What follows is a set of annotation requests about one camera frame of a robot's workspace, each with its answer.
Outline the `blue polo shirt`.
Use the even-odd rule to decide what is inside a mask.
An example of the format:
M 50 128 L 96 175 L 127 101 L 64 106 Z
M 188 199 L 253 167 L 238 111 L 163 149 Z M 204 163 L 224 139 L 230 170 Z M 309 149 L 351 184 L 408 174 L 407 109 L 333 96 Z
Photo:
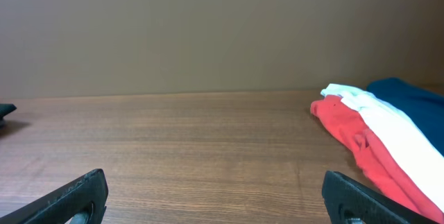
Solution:
M 399 78 L 376 80 L 366 89 L 402 110 L 443 155 L 443 96 L 410 85 Z

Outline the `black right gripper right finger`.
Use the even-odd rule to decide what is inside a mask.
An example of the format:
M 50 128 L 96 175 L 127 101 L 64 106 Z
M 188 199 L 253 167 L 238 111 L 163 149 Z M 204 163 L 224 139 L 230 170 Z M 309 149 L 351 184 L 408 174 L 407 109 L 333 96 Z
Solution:
M 435 224 L 337 171 L 325 173 L 322 197 L 332 224 Z

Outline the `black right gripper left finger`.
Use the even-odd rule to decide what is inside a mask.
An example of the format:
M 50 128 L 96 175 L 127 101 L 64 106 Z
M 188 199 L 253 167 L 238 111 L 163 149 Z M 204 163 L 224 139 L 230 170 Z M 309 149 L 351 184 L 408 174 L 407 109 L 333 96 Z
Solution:
M 102 169 L 94 169 L 66 185 L 1 217 L 2 224 L 101 224 L 108 185 Z

